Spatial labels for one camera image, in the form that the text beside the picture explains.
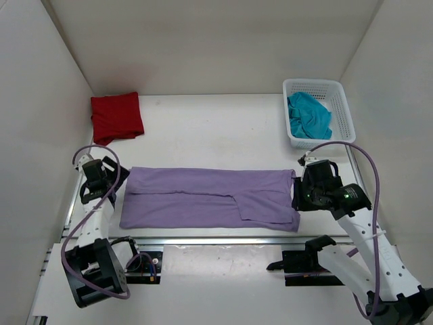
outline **gray wall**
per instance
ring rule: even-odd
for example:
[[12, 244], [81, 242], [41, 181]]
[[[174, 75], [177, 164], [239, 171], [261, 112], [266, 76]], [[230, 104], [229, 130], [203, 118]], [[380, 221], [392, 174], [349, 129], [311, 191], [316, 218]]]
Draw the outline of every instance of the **gray wall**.
[[39, 1], [0, 1], [0, 324], [25, 324], [91, 131], [91, 90]]
[[51, 5], [97, 95], [132, 90], [145, 95], [281, 93], [287, 78], [338, 80], [378, 2], [51, 0]]
[[[357, 143], [378, 164], [382, 220], [398, 244], [433, 236], [432, 16], [431, 0], [385, 0], [342, 77]], [[373, 192], [371, 169], [359, 162]], [[433, 253], [418, 256], [431, 262]]]

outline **laundry basket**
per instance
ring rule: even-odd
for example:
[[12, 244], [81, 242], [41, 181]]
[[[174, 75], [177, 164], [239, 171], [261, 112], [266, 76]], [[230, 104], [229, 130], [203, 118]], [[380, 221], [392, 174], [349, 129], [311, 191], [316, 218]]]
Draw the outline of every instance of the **laundry basket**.
[[[292, 135], [287, 97], [298, 91], [309, 93], [331, 112], [332, 117], [329, 125], [332, 130], [331, 139], [301, 139]], [[353, 127], [352, 117], [350, 116], [349, 106], [341, 83], [323, 79], [287, 79], [283, 82], [283, 96], [287, 134], [293, 147], [311, 149], [318, 144], [332, 140], [354, 142], [356, 138], [355, 128]]]

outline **purple cloth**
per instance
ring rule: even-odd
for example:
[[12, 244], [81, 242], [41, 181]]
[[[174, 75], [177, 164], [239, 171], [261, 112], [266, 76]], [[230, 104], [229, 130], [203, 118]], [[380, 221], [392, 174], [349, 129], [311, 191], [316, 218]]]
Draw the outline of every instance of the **purple cloth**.
[[121, 228], [246, 228], [297, 232], [293, 170], [133, 167]]

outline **crumpled teal fabric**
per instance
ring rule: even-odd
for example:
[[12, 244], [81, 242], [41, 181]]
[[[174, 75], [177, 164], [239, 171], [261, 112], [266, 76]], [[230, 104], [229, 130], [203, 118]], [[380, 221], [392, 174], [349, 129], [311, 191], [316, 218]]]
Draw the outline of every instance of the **crumpled teal fabric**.
[[294, 137], [302, 139], [331, 139], [331, 112], [313, 96], [298, 92], [287, 98], [290, 129]]

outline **red cloth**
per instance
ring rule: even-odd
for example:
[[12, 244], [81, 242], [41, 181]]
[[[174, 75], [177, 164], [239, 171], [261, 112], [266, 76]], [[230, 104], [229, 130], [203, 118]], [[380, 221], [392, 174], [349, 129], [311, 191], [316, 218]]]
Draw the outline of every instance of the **red cloth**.
[[133, 139], [144, 134], [138, 93], [92, 97], [93, 141], [106, 146], [114, 139]]

